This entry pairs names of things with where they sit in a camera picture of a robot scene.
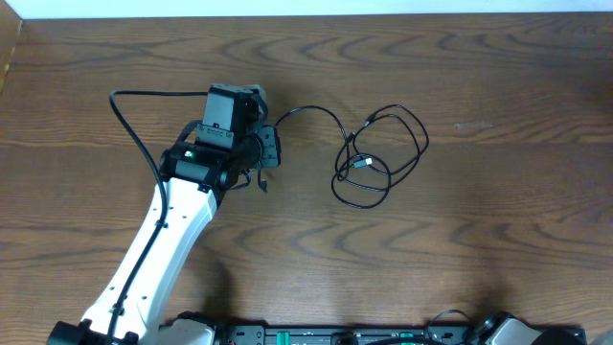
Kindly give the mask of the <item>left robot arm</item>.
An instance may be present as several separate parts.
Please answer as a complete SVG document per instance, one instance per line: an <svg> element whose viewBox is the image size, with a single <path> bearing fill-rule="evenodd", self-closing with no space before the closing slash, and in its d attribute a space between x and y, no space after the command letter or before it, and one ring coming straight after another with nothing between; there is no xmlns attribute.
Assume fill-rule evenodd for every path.
<svg viewBox="0 0 613 345"><path fill-rule="evenodd" d="M258 84L214 84L202 120L188 123L159 162L154 197L113 278L77 325L58 322L50 344L213 344L216 330L189 316L163 325L170 293L225 194L251 170L280 165L277 130Z"/></svg>

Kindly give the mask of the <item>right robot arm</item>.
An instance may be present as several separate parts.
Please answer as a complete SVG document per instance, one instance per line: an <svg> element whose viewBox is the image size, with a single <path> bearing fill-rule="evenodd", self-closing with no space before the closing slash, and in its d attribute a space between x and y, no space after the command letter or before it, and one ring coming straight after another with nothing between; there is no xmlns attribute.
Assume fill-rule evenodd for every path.
<svg viewBox="0 0 613 345"><path fill-rule="evenodd" d="M582 345L586 339L583 329L535 329L506 311L488 316L466 337L467 342L483 345Z"/></svg>

